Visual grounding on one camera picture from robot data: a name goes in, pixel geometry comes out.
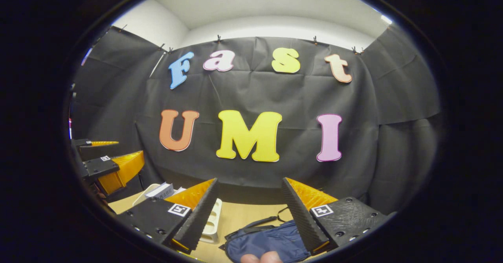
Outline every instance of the human hand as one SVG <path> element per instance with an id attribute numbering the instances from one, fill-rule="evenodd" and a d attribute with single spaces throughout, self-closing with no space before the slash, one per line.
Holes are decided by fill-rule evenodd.
<path id="1" fill-rule="evenodd" d="M 241 263 L 283 263 L 278 252 L 266 252 L 260 259 L 253 254 L 241 256 Z"/>

